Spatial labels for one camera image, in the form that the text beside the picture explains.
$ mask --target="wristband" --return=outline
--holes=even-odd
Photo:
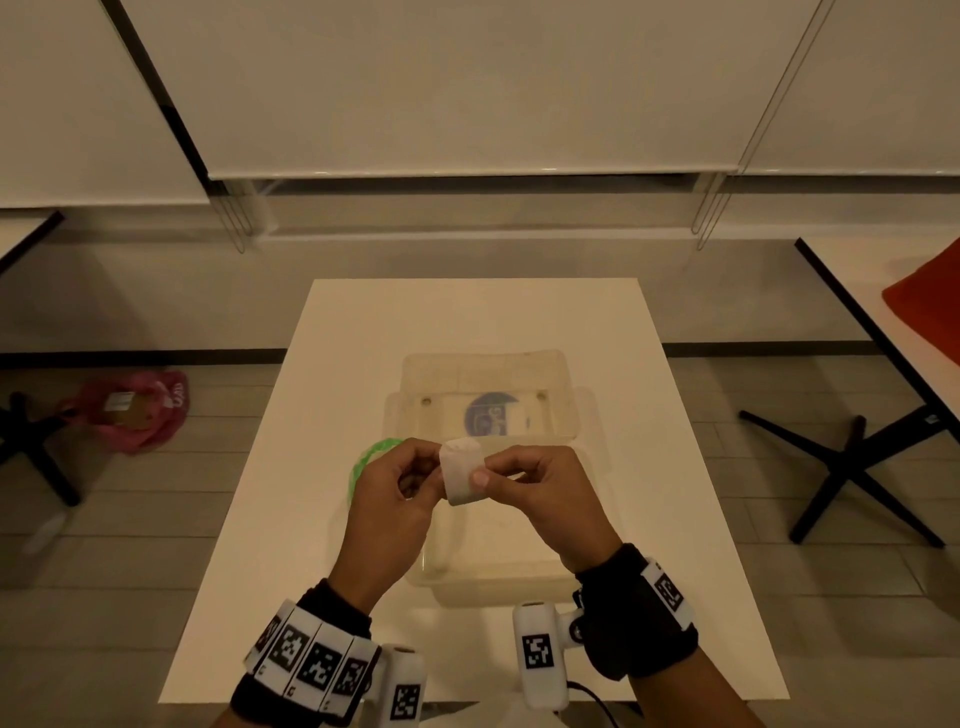
[[[598,567],[577,575],[574,598],[587,656],[610,680],[648,677],[697,649],[693,608],[660,565],[625,544]]]
[[[285,601],[248,653],[230,707],[276,728],[349,725],[380,656],[370,622],[326,580]]]

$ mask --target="floor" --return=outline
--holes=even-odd
[[[960,446],[933,438],[877,468],[950,546],[920,545],[847,491],[793,546],[823,469],[739,423],[754,410],[840,446],[919,401],[882,357],[672,359],[674,375],[780,660],[791,701],[770,726],[955,726],[960,715]],[[0,716],[17,728],[201,728],[219,706],[157,706],[278,367],[188,367],[191,415],[160,450],[110,456],[72,429],[53,443],[85,503],[24,553],[60,506],[23,462],[0,469]],[[38,414],[90,371],[0,373]],[[621,725],[638,725],[624,708]],[[591,706],[564,715],[603,725]]]

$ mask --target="black desk edge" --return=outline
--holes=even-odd
[[[827,284],[827,287],[833,292],[833,295],[840,299],[840,303],[847,308],[853,318],[856,319],[856,322],[863,327],[863,330],[870,335],[870,338],[874,340],[880,350],[890,359],[897,368],[897,371],[900,372],[910,386],[916,390],[921,399],[936,410],[937,416],[944,421],[947,430],[956,438],[957,442],[960,443],[960,420],[957,419],[957,416],[950,411],[950,408],[947,407],[943,400],[937,396],[936,392],[930,388],[920,373],[913,368],[913,365],[910,364],[907,358],[903,356],[894,343],[887,338],[887,335],[883,333],[882,329],[874,323],[870,315],[863,310],[860,304],[856,302],[856,299],[844,288],[843,283],[837,280],[836,276],[830,272],[830,269],[824,264],[824,261],[810,250],[810,246],[804,242],[804,239],[798,237],[794,245],[797,250],[800,251],[800,255],[806,259],[806,262],[810,264],[813,270],[817,272],[817,275]]]
[[[0,276],[10,270],[13,264],[33,248],[34,245],[53,232],[61,222],[63,222],[63,213],[59,210],[54,210],[46,220],[36,227],[36,230],[10,248],[10,251],[0,258]]]

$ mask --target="green object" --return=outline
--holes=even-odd
[[[350,470],[350,480],[347,484],[347,503],[350,503],[353,500],[353,489],[356,487],[357,478],[360,477],[360,473],[362,473],[363,469],[367,467],[367,463],[373,459],[373,456],[379,452],[386,452],[388,449],[393,449],[402,442],[402,440],[399,440],[396,437],[388,437],[386,440],[373,443],[363,451],[360,457],[357,458],[352,470]]]

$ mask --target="white tissue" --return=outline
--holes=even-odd
[[[486,497],[470,487],[470,474],[482,465],[480,443],[472,437],[450,440],[440,446],[440,469],[450,505],[473,503]]]

